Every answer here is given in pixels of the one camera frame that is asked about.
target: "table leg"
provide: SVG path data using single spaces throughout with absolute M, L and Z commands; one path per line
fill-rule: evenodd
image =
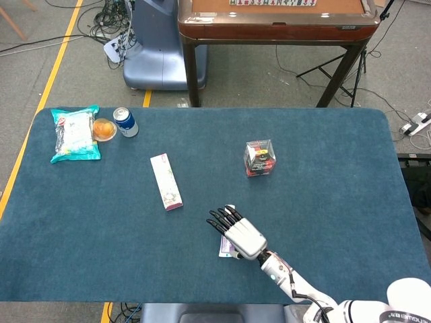
M 5 18 L 5 20 L 9 23 L 9 25 L 11 25 L 13 30 L 15 30 L 15 32 L 18 34 L 18 36 L 21 37 L 22 40 L 27 40 L 26 35 L 24 35 L 24 33 L 20 30 L 20 27 L 18 27 L 18 25 L 12 20 L 12 18 L 9 17 L 9 15 L 2 7 L 0 7 L 0 15 Z
M 189 89 L 190 105 L 194 108 L 201 106 L 199 100 L 199 89 L 197 87 L 197 68 L 196 68 L 196 54 L 194 44 L 184 44 L 184 62 L 186 67 L 187 87 Z
M 29 0 L 22 0 L 22 2 L 24 2 L 27 7 L 29 7 L 32 11 L 37 11 L 38 8 L 36 8 L 33 3 L 31 3 Z
M 325 92 L 323 92 L 322 97 L 317 104 L 317 108 L 328 107 L 329 103 L 331 103 L 331 100 L 334 98 L 335 93 L 337 93 L 337 90 L 343 85 L 345 77 L 349 73 L 350 69 L 352 69 L 353 64 L 358 59 L 359 55 L 361 55 L 365 46 L 366 43 L 362 46 L 347 47 L 347 52 L 345 52 L 344 57 L 326 87 Z

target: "yellow floor line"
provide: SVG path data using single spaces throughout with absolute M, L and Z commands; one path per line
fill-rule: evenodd
M 82 4 L 82 1 L 83 0 L 77 0 L 76 7 L 80 7 Z M 73 30 L 73 27 L 75 25 L 76 19 L 78 17 L 78 13 L 79 13 L 79 8 L 75 8 L 73 10 L 72 17 L 70 18 L 69 26 L 67 27 L 63 42 L 68 40 L 69 36 L 72 34 L 72 30 Z M 64 42 L 60 47 L 59 54 L 57 55 L 57 59 L 55 60 L 53 69 L 51 70 L 51 74 L 49 75 L 49 78 L 48 78 L 48 81 L 46 83 L 45 89 L 43 91 L 42 97 L 40 98 L 39 105 L 38 105 L 38 107 L 34 113 L 35 116 L 39 111 L 41 111 L 45 107 L 46 101 L 48 100 L 48 97 L 49 97 L 49 92 L 51 91 L 51 88 L 53 87 L 55 77 L 57 76 L 57 72 L 59 71 L 61 61 L 63 60 L 63 56 L 65 54 L 67 44 L 68 44 L 68 42 Z M 1 197 L 1 200 L 0 200 L 0 220 L 3 216 L 3 212 L 6 208 L 6 204 L 9 200 L 10 195 L 11 195 L 13 184 L 15 183 L 15 179 L 16 179 L 16 176 L 18 174 L 18 170 L 21 166 L 22 156 L 24 155 L 24 151 L 26 150 L 26 145 L 27 145 L 29 133 L 30 133 L 30 129 L 28 129 L 26 138 L 24 139 L 24 142 L 22 143 L 20 152 L 18 153 L 18 157 L 15 161 L 15 165 L 13 166 L 11 176 L 9 177 L 9 180 L 7 181 L 5 190 L 3 192 L 3 196 Z
M 102 318 L 100 319 L 100 323 L 110 323 L 110 315 L 112 313 L 113 304 L 111 302 L 107 302 L 103 304 Z
M 144 108 L 148 108 L 150 106 L 151 94 L 152 94 L 152 90 L 148 89 L 145 91 L 145 96 L 143 97 L 143 103 L 142 103 L 142 106 Z

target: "blue felt surface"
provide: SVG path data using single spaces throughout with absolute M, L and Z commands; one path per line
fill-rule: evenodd
M 0 301 L 290 303 L 257 262 L 218 258 L 205 219 L 225 203 L 337 301 L 384 301 L 401 277 L 431 281 L 381 112 L 132 111 L 138 136 L 99 144 L 100 161 L 55 165 L 52 116 L 38 114 L 0 222 Z M 247 178 L 256 139 L 272 139 L 277 165 Z M 184 201 L 170 212 L 150 164 L 161 153 Z

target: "rectangular box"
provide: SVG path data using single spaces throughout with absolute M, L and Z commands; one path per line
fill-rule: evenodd
M 244 164 L 248 177 L 268 175 L 274 169 L 276 161 L 271 139 L 246 143 Z
M 150 160 L 165 210 L 170 211 L 181 207 L 183 201 L 181 200 L 174 173 L 172 173 L 172 168 L 169 164 L 168 155 L 163 153 L 162 155 L 150 158 Z

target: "blue and white can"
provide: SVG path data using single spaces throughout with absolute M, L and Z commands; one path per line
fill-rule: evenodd
M 126 108 L 117 108 L 114 111 L 114 121 L 125 137 L 133 137 L 139 131 L 130 111 Z

